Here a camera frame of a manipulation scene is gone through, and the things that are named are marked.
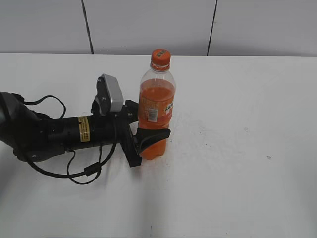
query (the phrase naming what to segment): orange soda bottle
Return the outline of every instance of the orange soda bottle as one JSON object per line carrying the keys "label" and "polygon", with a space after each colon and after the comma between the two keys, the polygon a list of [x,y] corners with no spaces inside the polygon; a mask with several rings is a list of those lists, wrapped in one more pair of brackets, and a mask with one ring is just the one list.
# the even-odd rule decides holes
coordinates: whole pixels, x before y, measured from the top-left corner
{"label": "orange soda bottle", "polygon": [[[144,129],[168,128],[172,118],[175,95],[175,80],[169,72],[170,52],[156,49],[152,52],[151,68],[144,74],[140,83],[139,127]],[[151,160],[163,155],[166,139],[145,149],[142,157]]]}

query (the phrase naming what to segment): table surface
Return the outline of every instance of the table surface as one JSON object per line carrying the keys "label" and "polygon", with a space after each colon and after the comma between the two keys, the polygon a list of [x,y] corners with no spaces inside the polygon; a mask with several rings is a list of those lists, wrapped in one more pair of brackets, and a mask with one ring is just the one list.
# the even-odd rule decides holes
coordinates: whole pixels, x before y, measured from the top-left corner
{"label": "table surface", "polygon": [[[98,76],[117,77],[124,98],[137,101],[149,62],[0,54],[1,91],[27,101],[53,94],[67,117],[89,115]],[[90,185],[46,177],[1,143],[0,236],[317,237],[316,65],[314,57],[173,56],[166,153],[129,168],[118,146]],[[32,109],[61,113],[54,99]],[[70,157],[38,165],[65,173]],[[79,150],[71,170],[97,159],[97,148]]]}

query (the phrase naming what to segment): black cable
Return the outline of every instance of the black cable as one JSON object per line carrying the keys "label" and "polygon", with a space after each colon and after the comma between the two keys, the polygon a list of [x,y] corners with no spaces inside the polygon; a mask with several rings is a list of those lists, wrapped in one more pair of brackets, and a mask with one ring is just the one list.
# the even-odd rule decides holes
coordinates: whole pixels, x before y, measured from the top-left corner
{"label": "black cable", "polygon": [[107,155],[107,157],[100,163],[100,166],[103,166],[105,163],[108,162],[108,160],[113,155],[114,150],[115,150],[115,148],[117,146],[118,136],[117,136],[117,126],[116,126],[116,123],[115,123],[115,118],[112,118],[112,124],[113,124],[113,128],[114,128],[114,140],[113,140],[112,148],[111,148],[109,154]]}
{"label": "black cable", "polygon": [[41,169],[40,167],[38,167],[30,158],[28,155],[26,155],[26,153],[24,152],[21,144],[19,143],[18,139],[16,138],[15,136],[15,127],[13,126],[13,122],[12,122],[12,118],[11,118],[11,115],[9,113],[9,109],[7,107],[7,104],[6,104],[6,101],[2,95],[2,93],[0,92],[0,105],[2,106],[3,108],[3,113],[4,113],[4,116],[5,116],[5,119],[9,122],[9,126],[11,127],[11,129],[13,130],[13,138],[15,140],[15,144],[18,148],[18,150],[20,151],[20,153],[23,155],[24,159],[26,160],[26,162],[33,168],[35,169],[36,171],[44,174],[44,175],[47,175],[47,176],[50,176],[50,177],[54,177],[54,178],[61,178],[61,179],[70,179],[70,178],[76,178],[76,177],[80,177],[80,176],[83,176],[83,175],[91,175],[95,172],[98,172],[98,167],[101,168],[102,165],[104,165],[109,159],[110,157],[112,156],[113,152],[114,152],[114,149],[116,147],[116,142],[117,142],[117,132],[116,132],[116,127],[114,128],[114,133],[115,133],[115,138],[114,138],[114,142],[112,144],[112,149],[110,151],[110,153],[108,154],[108,156],[106,157],[106,159],[99,163],[99,164],[92,164],[88,167],[85,168],[85,170],[83,172],[80,172],[80,173],[76,173],[76,174],[56,174],[56,173],[52,173],[52,172],[48,172],[46,170],[43,170]]}
{"label": "black cable", "polygon": [[[92,180],[90,180],[90,181],[88,181],[88,182],[77,182],[76,180],[74,180],[74,179],[72,179],[72,178],[69,178],[69,179],[70,179],[72,182],[74,182],[75,184],[86,185],[86,184],[90,184],[90,183],[92,183],[93,181],[95,181],[95,180],[99,177],[99,175],[100,175],[100,173],[101,173],[101,167],[102,167],[105,163],[107,163],[108,160],[109,160],[109,159],[111,158],[111,156],[113,155],[113,153],[114,153],[114,151],[115,151],[115,148],[116,148],[116,145],[117,145],[117,140],[118,140],[118,138],[117,138],[117,127],[116,127],[116,123],[115,123],[115,119],[114,119],[114,118],[112,119],[112,123],[113,123],[113,128],[114,128],[114,141],[113,141],[113,144],[112,144],[112,148],[111,148],[111,150],[109,151],[109,154],[107,155],[107,157],[101,162],[101,156],[102,156],[102,153],[103,153],[103,146],[102,146],[102,145],[99,146],[99,161],[98,161],[98,163],[96,164],[97,166],[99,166],[99,169],[98,169],[98,171],[97,171],[96,176],[95,176]],[[69,166],[70,166],[70,163],[72,162],[72,160],[75,158],[75,155],[76,155],[75,151],[72,150],[71,152],[73,152],[74,155],[73,155],[73,157],[69,160],[69,162],[68,162],[68,164],[67,164],[67,169],[66,169],[67,174],[69,174]]]}
{"label": "black cable", "polygon": [[46,95],[46,96],[42,97],[41,99],[39,99],[39,100],[37,100],[37,101],[34,101],[34,102],[25,102],[25,101],[23,101],[22,103],[25,104],[25,105],[31,105],[31,106],[33,106],[33,105],[37,105],[37,104],[41,103],[41,102],[42,102],[43,100],[45,100],[46,98],[55,98],[56,100],[58,100],[58,101],[62,104],[62,106],[63,106],[63,113],[62,113],[62,115],[61,115],[59,118],[63,118],[64,115],[65,115],[65,113],[66,113],[66,106],[65,106],[65,104],[64,104],[58,97],[55,97],[55,96],[53,96],[53,95]]}
{"label": "black cable", "polygon": [[[76,152],[75,152],[74,150],[71,150],[71,152],[73,152],[74,155],[73,155],[73,157],[71,157],[71,159],[69,160],[69,162],[68,162],[68,164],[67,164],[67,168],[66,168],[67,174],[69,174],[69,166],[70,166],[70,163],[73,161],[73,159],[75,158],[75,155],[76,155]],[[99,164],[100,164],[100,159],[101,159],[102,153],[103,153],[103,147],[102,147],[102,145],[100,145],[100,147],[99,147]],[[95,181],[95,180],[99,177],[100,172],[101,172],[101,166],[100,166],[99,170],[97,171],[96,176],[95,176],[92,180],[90,180],[90,181],[88,181],[88,182],[78,182],[78,181],[74,180],[73,178],[69,178],[69,179],[70,179],[72,182],[74,182],[75,184],[86,185],[86,184],[90,184],[90,183],[92,183],[93,181]]]}
{"label": "black cable", "polygon": [[209,49],[210,49],[210,44],[211,44],[211,36],[212,36],[212,30],[213,30],[214,19],[215,19],[215,17],[216,17],[217,5],[218,5],[218,0],[216,0],[216,3],[215,3],[215,5],[214,5],[214,12],[213,12],[213,18],[212,18],[212,24],[211,24],[211,30],[210,30],[210,36],[209,36],[207,56],[209,55]]}

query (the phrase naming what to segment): cable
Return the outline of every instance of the cable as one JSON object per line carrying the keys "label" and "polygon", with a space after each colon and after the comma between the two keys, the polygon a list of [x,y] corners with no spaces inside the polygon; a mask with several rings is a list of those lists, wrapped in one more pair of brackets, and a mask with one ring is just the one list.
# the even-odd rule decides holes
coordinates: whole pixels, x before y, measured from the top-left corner
{"label": "cable", "polygon": [[[113,144],[112,144],[112,148],[111,148],[111,150],[109,151],[109,154],[107,155],[107,157],[101,162],[101,156],[102,156],[102,153],[103,153],[103,145],[100,144],[100,146],[99,146],[99,161],[98,161],[97,163],[95,163],[96,165],[99,166],[99,169],[98,169],[98,171],[97,171],[96,176],[95,176],[92,180],[90,180],[90,181],[88,181],[88,182],[78,182],[78,181],[74,180],[73,178],[69,178],[69,179],[70,179],[72,182],[74,182],[75,184],[86,185],[86,184],[90,184],[90,183],[92,183],[93,181],[95,181],[95,180],[99,177],[99,175],[100,175],[100,173],[101,173],[101,167],[102,167],[105,163],[107,163],[108,160],[109,160],[109,159],[111,158],[111,156],[113,155],[113,153],[114,153],[114,151],[115,151],[115,148],[116,148],[116,145],[117,145],[117,140],[118,140],[118,138],[117,138],[117,127],[116,127],[116,123],[115,123],[115,119],[114,119],[114,118],[112,119],[112,123],[113,123],[113,128],[114,128],[114,141],[113,141]],[[69,166],[70,166],[70,163],[72,162],[72,160],[75,158],[75,155],[76,155],[76,152],[75,152],[75,151],[71,150],[71,152],[73,152],[74,155],[73,155],[73,157],[69,160],[69,162],[68,162],[68,164],[67,164],[67,169],[66,169],[67,174],[69,174]]]}
{"label": "cable", "polygon": [[55,99],[58,100],[58,101],[62,104],[62,106],[63,106],[63,113],[61,114],[61,116],[60,116],[59,118],[63,118],[64,115],[65,115],[65,113],[66,113],[66,106],[65,106],[65,104],[64,104],[58,97],[56,97],[56,96],[46,95],[46,96],[42,97],[41,99],[39,99],[39,100],[37,100],[37,101],[34,101],[34,102],[25,102],[25,101],[24,101],[24,98],[23,98],[21,95],[16,94],[16,93],[12,93],[12,95],[13,95],[14,97],[16,97],[16,99],[19,100],[21,103],[23,103],[23,104],[25,104],[25,105],[31,105],[31,106],[40,104],[40,103],[41,103],[43,100],[45,100],[46,98],[55,98]]}
{"label": "cable", "polygon": [[30,158],[28,155],[26,155],[26,153],[24,152],[24,149],[22,148],[21,144],[19,143],[19,141],[17,140],[16,136],[15,136],[15,127],[13,126],[13,122],[12,122],[12,118],[11,118],[11,115],[9,113],[9,109],[7,107],[7,104],[6,104],[6,101],[3,97],[3,94],[2,92],[0,92],[0,105],[2,106],[3,108],[3,113],[4,113],[4,116],[5,116],[5,119],[9,122],[9,126],[12,128],[13,130],[13,138],[14,138],[14,141],[15,141],[15,144],[18,148],[18,150],[20,151],[20,153],[23,155],[24,159],[26,160],[26,162],[33,168],[35,169],[36,171],[44,174],[44,175],[47,175],[47,176],[50,176],[50,177],[54,177],[54,178],[61,178],[61,179],[70,179],[70,178],[76,178],[76,177],[80,177],[80,176],[83,176],[83,175],[91,175],[93,173],[96,173],[98,172],[100,169],[101,169],[101,166],[104,165],[109,159],[110,157],[112,156],[114,150],[115,150],[115,147],[116,147],[116,143],[117,143],[117,131],[116,131],[116,126],[114,127],[114,133],[115,133],[115,138],[114,138],[114,142],[112,144],[112,149],[111,151],[109,152],[108,156],[106,157],[106,159],[99,163],[94,163],[88,167],[86,167],[84,169],[83,172],[80,172],[80,173],[76,173],[76,174],[56,174],[56,173],[52,173],[52,172],[48,172],[46,170],[43,170],[41,169],[40,167],[38,167]]}
{"label": "cable", "polygon": [[[73,152],[74,155],[73,155],[73,157],[71,157],[71,159],[69,160],[69,162],[68,162],[68,164],[67,164],[67,168],[66,168],[67,174],[69,174],[69,166],[70,166],[70,163],[73,161],[73,159],[75,158],[75,155],[76,155],[76,152],[75,152],[74,150],[71,150],[71,152]],[[101,159],[102,153],[103,153],[103,146],[100,145],[100,147],[99,147],[99,164],[100,164],[100,159]],[[90,184],[90,183],[92,183],[93,181],[95,181],[95,180],[99,177],[100,173],[101,173],[101,166],[100,166],[99,170],[97,171],[96,176],[95,176],[92,180],[90,180],[90,181],[88,181],[88,182],[78,182],[78,181],[74,180],[73,178],[69,178],[69,179],[70,179],[72,182],[74,182],[75,184],[86,185],[86,184]]]}
{"label": "cable", "polygon": [[113,144],[112,144],[112,148],[109,152],[109,154],[107,155],[107,157],[100,163],[100,166],[103,166],[105,163],[108,162],[108,160],[111,158],[111,156],[113,155],[114,153],[114,150],[117,146],[117,141],[118,141],[118,136],[117,136],[117,126],[116,126],[116,123],[115,123],[115,119],[112,118],[112,124],[113,124],[113,128],[114,128],[114,140],[113,140]]}

